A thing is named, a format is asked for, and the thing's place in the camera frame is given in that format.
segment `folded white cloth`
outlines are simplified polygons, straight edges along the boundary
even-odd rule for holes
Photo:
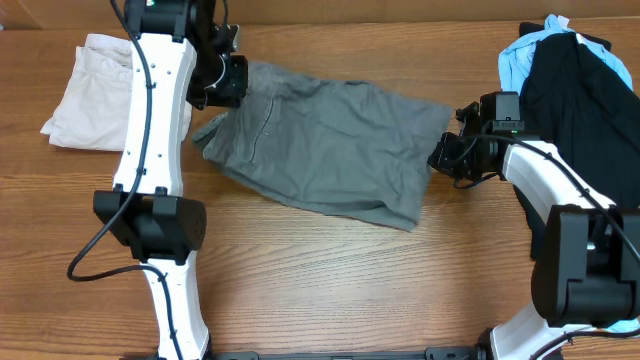
[[[76,63],[62,102],[40,132],[56,146],[122,151],[132,77],[130,42],[89,34],[85,46],[76,48]],[[191,110],[187,104],[182,140],[189,130]]]

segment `black cable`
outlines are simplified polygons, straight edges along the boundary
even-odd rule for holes
[[[111,3],[111,7],[113,8],[113,11],[115,12],[116,16],[118,17],[118,20],[120,21],[120,24],[129,35],[129,38],[131,39],[131,43],[136,48],[136,51],[140,56],[140,60],[142,62],[142,68],[144,70],[144,76],[146,79],[147,109],[146,109],[144,135],[142,138],[142,148],[140,149],[140,160],[138,161],[138,167],[136,168],[136,177],[133,182],[133,185],[131,186],[129,195],[127,196],[125,201],[122,203],[122,205],[120,206],[116,214],[100,229],[100,231],[98,231],[98,233],[96,233],[96,235],[91,239],[91,241],[89,241],[89,243],[85,245],[85,247],[82,250],[80,250],[78,255],[76,255],[76,257],[73,258],[73,260],[71,261],[67,269],[67,277],[72,281],[87,282],[87,281],[95,281],[95,280],[103,279],[109,276],[114,276],[114,275],[130,272],[130,271],[151,271],[154,274],[158,275],[158,281],[160,281],[160,283],[162,284],[162,289],[164,291],[165,301],[167,305],[167,318],[169,322],[169,331],[171,332],[170,336],[171,336],[171,339],[173,340],[173,345],[175,347],[178,359],[183,360],[182,353],[180,351],[180,344],[178,344],[178,339],[176,337],[176,331],[173,324],[173,314],[171,309],[171,295],[169,294],[169,286],[167,285],[167,281],[165,278],[166,275],[163,274],[160,270],[150,265],[133,265],[133,266],[122,267],[115,270],[105,271],[96,275],[78,276],[73,274],[76,266],[80,263],[80,261],[82,261],[82,259],[87,255],[87,253],[91,251],[91,249],[100,241],[100,239],[102,239],[102,237],[111,229],[113,224],[127,210],[127,208],[129,207],[129,204],[131,204],[131,201],[135,197],[136,191],[138,190],[138,187],[140,186],[140,182],[142,180],[142,175],[144,174],[144,162],[147,157],[149,133],[151,132],[151,110],[152,110],[152,104],[153,104],[152,90],[154,88],[154,85],[151,82],[151,72],[149,70],[149,64],[147,63],[147,59],[144,56],[144,52],[142,51],[142,48],[140,47],[138,40],[136,39],[135,36],[133,36],[131,29],[129,29],[129,26],[127,25],[127,22],[124,16],[122,15],[122,12],[120,11],[118,4],[116,3],[116,0],[110,0],[110,3]]]
[[[524,141],[520,141],[520,140],[516,140],[516,139],[504,137],[504,136],[498,136],[498,135],[472,135],[472,136],[463,136],[462,138],[498,140],[498,141],[504,141],[504,142],[507,142],[507,143],[510,143],[510,144],[514,144],[514,145],[520,145],[523,148],[528,149],[530,151],[533,151],[536,154],[544,157],[546,160],[551,161],[551,163],[553,165],[555,165],[569,179],[569,181],[571,181],[573,186],[575,186],[576,189],[578,190],[578,192],[580,192],[580,195],[583,196],[585,199],[587,199],[587,201],[591,205],[593,205],[593,207],[596,209],[596,211],[598,211],[598,213],[600,213],[600,215],[602,215],[607,220],[609,225],[611,225],[611,228],[613,229],[613,231],[620,237],[620,239],[622,239],[622,242],[631,251],[631,253],[632,253],[633,257],[635,258],[635,260],[638,261],[638,263],[640,263],[640,253],[638,252],[638,249],[636,249],[636,247],[633,245],[631,240],[629,240],[629,238],[624,233],[622,228],[620,228],[620,225],[618,225],[618,222],[602,207],[602,205],[600,205],[599,202],[597,202],[593,198],[593,196],[591,196],[591,194],[589,193],[589,190],[585,189],[582,186],[582,184],[580,184],[578,179],[576,179],[575,176],[573,176],[571,171],[569,171],[569,169],[567,169],[567,167],[564,166],[561,162],[556,160],[550,153],[549,154],[545,153],[544,151],[538,149],[535,146],[529,145]]]
[[[214,43],[216,45],[220,45],[225,41],[228,41],[229,38],[229,4],[227,0],[222,0],[222,5],[224,6],[224,18],[222,20],[222,27],[220,28],[220,33],[216,37]]]
[[[543,356],[546,352],[552,350],[556,346],[564,343],[565,341],[573,342],[574,338],[577,337],[594,337],[594,338],[607,338],[607,339],[628,339],[631,337],[640,336],[640,329],[627,332],[627,333],[610,333],[604,331],[572,331],[568,333],[564,333],[564,335],[559,338],[551,341],[547,345],[543,346],[540,350],[536,351],[529,357],[529,360],[538,360],[541,356]]]
[[[453,187],[454,187],[454,188],[456,188],[456,189],[458,189],[458,190],[468,190],[468,189],[471,189],[472,187],[476,187],[476,186],[478,186],[478,185],[482,184],[483,182],[485,182],[485,181],[487,181],[487,180],[489,180],[489,179],[491,179],[491,178],[494,178],[494,177],[496,177],[496,176],[498,176],[498,175],[500,175],[500,174],[498,174],[498,173],[492,173],[492,174],[489,174],[489,175],[484,176],[482,179],[476,180],[476,181],[472,182],[471,184],[464,185],[464,186],[458,186],[458,183],[459,183],[459,182],[460,182],[460,180],[462,180],[462,179],[455,179],[455,180],[453,181]]]
[[[484,134],[484,132],[489,128],[489,126],[493,124],[493,120],[489,120],[487,122],[484,123],[484,125],[482,125],[482,128],[480,128],[480,134]],[[467,127],[467,118],[464,118],[464,125],[462,127],[462,130],[460,130],[460,137],[465,137],[462,135],[462,133],[464,132],[464,129]],[[467,147],[464,152],[462,153],[462,155],[458,156],[458,158],[456,158],[455,160],[453,160],[453,165],[457,165],[460,161],[464,160],[465,157],[467,157],[467,155],[469,155],[469,153],[471,152],[471,150],[473,150],[473,148],[476,146],[476,144],[478,143],[478,139],[473,139],[473,142],[471,143],[471,145],[469,145],[469,147]]]
[[[516,140],[516,139],[512,139],[512,138],[508,138],[508,137],[504,137],[504,136],[473,135],[473,136],[464,136],[463,138],[475,139],[475,140],[480,140],[480,139],[498,140],[498,141],[507,142],[509,144],[519,145],[519,146],[524,147],[527,150],[533,151],[534,153],[544,157],[546,160],[551,161],[551,163],[553,165],[555,165],[569,179],[569,181],[571,181],[573,186],[575,186],[576,189],[580,192],[580,195],[583,196],[585,199],[587,199],[587,201],[591,205],[593,205],[593,207],[596,209],[596,211],[598,211],[598,213],[600,213],[607,220],[607,222],[609,223],[609,225],[611,226],[613,231],[616,233],[616,235],[618,235],[618,237],[620,237],[620,239],[622,239],[622,242],[631,251],[631,253],[633,254],[633,256],[636,259],[636,261],[638,261],[640,263],[640,254],[638,253],[638,250],[633,245],[631,240],[627,237],[627,235],[624,233],[622,228],[620,228],[620,225],[618,225],[616,220],[611,215],[609,215],[609,213],[602,207],[602,205],[600,205],[600,203],[598,203],[598,201],[596,201],[593,198],[593,196],[591,196],[591,194],[589,193],[589,190],[585,189],[584,186],[582,186],[582,184],[580,184],[578,179],[576,179],[575,176],[573,176],[571,171],[569,171],[569,169],[566,166],[564,166],[561,162],[559,162],[557,159],[555,159],[552,156],[551,153],[545,153],[544,151],[538,149],[535,146],[527,144],[526,142],[523,142],[523,141],[520,141],[520,140]],[[543,356],[546,352],[552,350],[556,346],[564,343],[565,341],[571,342],[571,341],[573,341],[573,338],[576,338],[576,337],[598,337],[598,338],[609,338],[609,339],[627,339],[627,338],[631,338],[631,337],[635,337],[635,336],[640,336],[640,329],[635,330],[635,331],[631,331],[631,332],[626,332],[626,333],[611,333],[611,332],[602,332],[602,331],[573,331],[573,332],[565,333],[564,335],[556,338],[555,340],[553,340],[553,341],[549,342],[548,344],[546,344],[545,346],[543,346],[541,349],[536,351],[530,357],[530,360],[537,360],[541,356]]]

